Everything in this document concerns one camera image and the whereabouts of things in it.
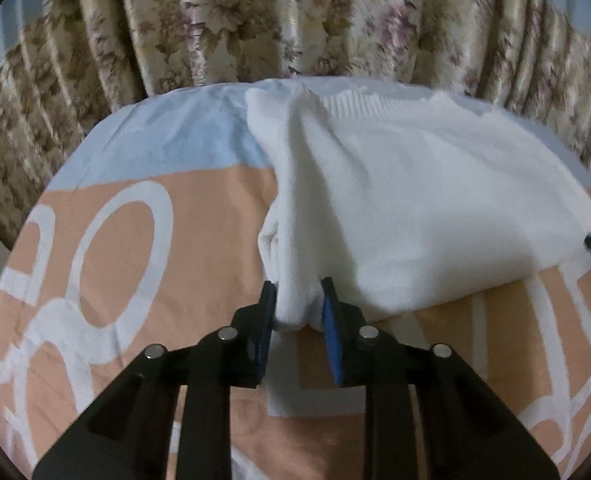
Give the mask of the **white knit sweater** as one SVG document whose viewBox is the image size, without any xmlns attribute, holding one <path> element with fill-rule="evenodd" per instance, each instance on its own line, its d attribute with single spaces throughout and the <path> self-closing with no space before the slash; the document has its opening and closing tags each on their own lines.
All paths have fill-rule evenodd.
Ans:
<svg viewBox="0 0 591 480">
<path fill-rule="evenodd" d="M 583 185 L 500 110 L 303 87 L 246 103 L 277 179 L 259 249 L 281 330 L 320 326 L 324 278 L 378 321 L 526 278 L 591 234 Z"/>
</svg>

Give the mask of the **orange white lettered blanket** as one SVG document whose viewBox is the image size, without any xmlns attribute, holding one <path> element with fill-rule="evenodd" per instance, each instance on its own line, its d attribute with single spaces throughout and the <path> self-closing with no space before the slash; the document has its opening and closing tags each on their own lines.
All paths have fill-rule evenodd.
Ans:
<svg viewBox="0 0 591 480">
<path fill-rule="evenodd" d="M 277 194 L 248 127 L 250 89 L 288 96 L 443 91 L 350 78 L 177 90 L 92 130 L 29 214 L 0 277 L 0 447 L 23 476 L 149 344 L 177 350 L 259 299 L 259 236 Z M 515 119 L 591 196 L 591 176 L 549 129 Z M 366 320 L 402 344 L 448 344 L 568 478 L 591 452 L 591 254 L 425 309 Z M 356 479 L 364 391 L 331 379 L 323 326 L 277 327 L 268 374 L 232 393 L 239 479 Z"/>
</svg>

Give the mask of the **blue floral curtain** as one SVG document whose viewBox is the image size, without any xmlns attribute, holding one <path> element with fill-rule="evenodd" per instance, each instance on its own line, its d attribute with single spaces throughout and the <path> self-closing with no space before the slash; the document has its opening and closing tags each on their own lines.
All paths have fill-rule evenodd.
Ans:
<svg viewBox="0 0 591 480">
<path fill-rule="evenodd" d="M 501 105 L 591 172 L 591 0 L 0 0 L 0 241 L 121 107 L 304 75 Z"/>
</svg>

